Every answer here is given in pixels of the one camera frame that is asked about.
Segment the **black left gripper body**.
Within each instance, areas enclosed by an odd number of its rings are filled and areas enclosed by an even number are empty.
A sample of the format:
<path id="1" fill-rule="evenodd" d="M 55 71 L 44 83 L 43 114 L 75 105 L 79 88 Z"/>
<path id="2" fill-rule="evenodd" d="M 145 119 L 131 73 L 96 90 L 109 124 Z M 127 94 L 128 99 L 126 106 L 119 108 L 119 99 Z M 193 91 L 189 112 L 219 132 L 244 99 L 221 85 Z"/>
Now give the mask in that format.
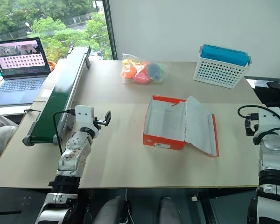
<path id="1" fill-rule="evenodd" d="M 105 126 L 105 120 L 98 120 L 97 117 L 95 117 L 93 119 L 93 125 L 97 128 L 97 129 L 101 129 L 101 126 Z"/>

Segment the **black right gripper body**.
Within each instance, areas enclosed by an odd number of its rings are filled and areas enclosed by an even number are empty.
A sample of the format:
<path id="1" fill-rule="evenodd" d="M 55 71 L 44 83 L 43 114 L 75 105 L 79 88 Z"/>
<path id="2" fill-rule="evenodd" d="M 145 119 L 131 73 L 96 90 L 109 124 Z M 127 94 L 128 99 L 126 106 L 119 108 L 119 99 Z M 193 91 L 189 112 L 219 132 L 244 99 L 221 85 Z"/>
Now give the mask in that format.
<path id="1" fill-rule="evenodd" d="M 251 128 L 251 119 L 245 119 L 245 132 L 247 136 L 253 136 L 258 131 L 259 125 L 254 124 L 253 129 Z"/>

